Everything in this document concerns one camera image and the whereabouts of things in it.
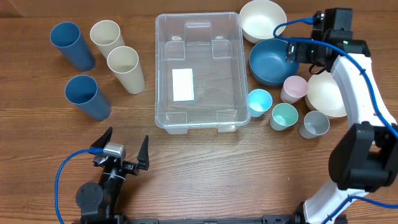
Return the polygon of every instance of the wooden table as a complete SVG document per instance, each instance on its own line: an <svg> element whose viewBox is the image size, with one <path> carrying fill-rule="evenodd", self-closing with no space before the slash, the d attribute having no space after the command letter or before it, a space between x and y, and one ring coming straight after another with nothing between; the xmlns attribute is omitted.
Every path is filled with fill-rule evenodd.
<svg viewBox="0 0 398 224"><path fill-rule="evenodd" d="M313 12L288 14L288 20ZM235 133L215 129L190 130L173 136L154 122L155 15L136 17L61 17L0 19L0 223L57 223L54 178L61 162L87 148L112 126L112 142L124 144L127 159L135 161L142 140L149 135L150 168L129 176L119 209L130 218L233 218L291 213L328 178L328 158L348 129L346 118L331 120L326 136L306 140L298 133L309 111L303 100L295 104L300 119L292 129L273 131L271 113ZM120 26L126 45L140 56L146 87L129 94L107 68L89 37L91 26L111 19ZM112 104L111 116L93 121L64 97L65 84L82 74L50 43L52 27L76 22L96 66L84 74L96 79ZM364 39L372 52L373 73L385 104L398 118L397 12L355 13L355 39ZM285 36L308 37L310 26L294 25ZM246 60L252 44L244 43ZM308 65L299 75L309 78ZM274 105L280 88L255 82L248 70L249 91L265 88ZM72 159L60 180L60 210L66 223L80 218L75 203L78 188L97 182L101 169L92 155ZM398 184L369 198L398 203ZM397 223L398 213L356 202L347 211L350 223Z"/></svg>

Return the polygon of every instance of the cup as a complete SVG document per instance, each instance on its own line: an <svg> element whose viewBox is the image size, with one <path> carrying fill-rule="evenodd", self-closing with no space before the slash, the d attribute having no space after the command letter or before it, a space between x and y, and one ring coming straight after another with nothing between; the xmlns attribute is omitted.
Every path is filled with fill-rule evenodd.
<svg viewBox="0 0 398 224"><path fill-rule="evenodd" d="M298 132L303 138L311 139L328 132L330 127L329 119L319 111L311 111L304 117Z"/></svg>
<svg viewBox="0 0 398 224"><path fill-rule="evenodd" d="M73 77L65 87L65 96L69 102L98 121L111 114L111 106L98 88L97 82L88 75Z"/></svg>
<svg viewBox="0 0 398 224"><path fill-rule="evenodd" d="M253 90L249 94L249 106L251 116L258 118L272 106L272 97L262 89Z"/></svg>
<svg viewBox="0 0 398 224"><path fill-rule="evenodd" d="M279 103L272 110L269 123L274 130L282 131L295 124L298 118L299 113L294 106L288 103Z"/></svg>
<svg viewBox="0 0 398 224"><path fill-rule="evenodd" d="M144 90L145 80L137 52L131 47L116 47L108 55L108 67L132 94Z"/></svg>
<svg viewBox="0 0 398 224"><path fill-rule="evenodd" d="M113 49L124 46L119 25L109 20L97 22L90 30L90 38L105 59Z"/></svg>
<svg viewBox="0 0 398 224"><path fill-rule="evenodd" d="M56 25L50 34L51 43L81 72L90 71L95 66L79 27L72 22Z"/></svg>
<svg viewBox="0 0 398 224"><path fill-rule="evenodd" d="M300 76L288 77L280 93L280 99L284 103L295 103L308 92L308 83Z"/></svg>

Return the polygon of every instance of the blue cable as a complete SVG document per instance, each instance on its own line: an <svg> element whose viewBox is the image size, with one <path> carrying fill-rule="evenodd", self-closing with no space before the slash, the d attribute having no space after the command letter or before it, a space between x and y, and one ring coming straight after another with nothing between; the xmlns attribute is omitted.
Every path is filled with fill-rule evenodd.
<svg viewBox="0 0 398 224"><path fill-rule="evenodd" d="M290 22L286 22L283 23L281 25L278 25L275 29L274 29L274 37L276 39L279 40L285 40L285 41L292 41L292 42L302 42L302 43L308 43L308 44L318 44L318 45L322 45L325 47L328 47L332 50L337 51L339 54L345 56L346 58L348 58L348 60L350 60L355 67L358 68L358 70L361 72L363 78L365 79L366 85L368 86L369 89L369 94L371 96L371 101L372 101L372 105L374 108L374 111L376 112L377 117L380 119L380 121L387 127L387 129L398 139L398 132L391 126L391 124L388 123L388 121L383 117L383 115L381 114L379 107L377 106L377 102L376 102L376 97L374 95L374 90L372 87L372 83L368 77L368 75L366 74L365 69L362 68L362 66L360 66L360 64L355 61L355 59L353 57L351 57L349 54L347 54L344 50L339 49L338 47L335 47L334 45L322 42L322 41L318 41L318 40L310 40L310 39L298 39L298 38L285 38L285 37L279 37L278 35L276 35L276 31L281 28L282 26L287 26L287 25L291 25L291 24L295 24L297 22L303 22L306 23L308 25L313 25L313 18L309 17L309 18L303 18L303 19L297 19L295 21L290 21ZM398 205L388 205L385 203L381 203L381 202L377 202L377 201L373 201L371 199L367 199L364 197L359 197L359 196L349 196L347 197L343 203L341 203L336 209L335 211L333 211L328 218L326 218L322 224L326 224L328 221L332 220L334 216L336 216L343 208L344 206L348 203L351 202L352 199L358 199L358 200L362 200L364 202L367 203L371 203L373 205L377 205L379 207L383 207L383 208L393 208L393 209L398 209Z"/></svg>
<svg viewBox="0 0 398 224"><path fill-rule="evenodd" d="M308 44L318 44L318 45L322 45L325 47L328 47L330 49L335 50L336 52L338 52L339 54L345 56L346 58L348 58L348 60L350 60L355 67L358 68L358 70L361 72L363 78L365 79L366 85L368 86L369 89L369 94L371 96L371 101L372 101L372 105L374 108L374 112L376 113L377 117L380 119L380 121L385 125L385 127L395 136L396 139L398 139L398 132L391 126L390 123L388 123L388 121L383 117L383 115L381 114L379 107L377 106L377 102L376 102L376 97L374 95L374 91L373 91L373 87L372 87L372 83L368 77L368 75L366 74L365 69L362 68L362 66L359 65L359 63L357 61L355 61L355 59L353 57L351 57L349 54L347 54L344 50L339 49L338 47L335 47L334 45L322 42L322 41L318 41L318 40L309 40L309 39L299 39L299 38L285 38L285 37L279 37L278 35L276 35L276 31L281 28L282 26L287 26L290 24L295 24L297 22L303 22L306 23L308 25L313 25L313 18L309 17L309 18L304 18L304 19L297 19L295 21L290 21L290 22L286 22L283 23L281 25L278 25L275 29L274 29L274 37L276 39L279 40L285 40L285 41L293 41L293 42L302 42L302 43L308 43Z"/></svg>
<svg viewBox="0 0 398 224"><path fill-rule="evenodd" d="M67 157L61 164L60 168L58 169L57 175L55 176L55 186L54 186L54 201L55 201L55 213L57 214L58 217L58 221L61 224L64 224L62 218L61 218L61 214L60 214L60 209L58 208L58 181L60 179L60 175L61 175L61 171L63 169L63 167L65 166L65 164L73 157L88 152L90 154L93 155L97 155L99 152L103 152L104 149L100 149L100 148L92 148L92 149L83 149L80 151L77 151L75 153L73 153L72 155L70 155L69 157Z"/></svg>

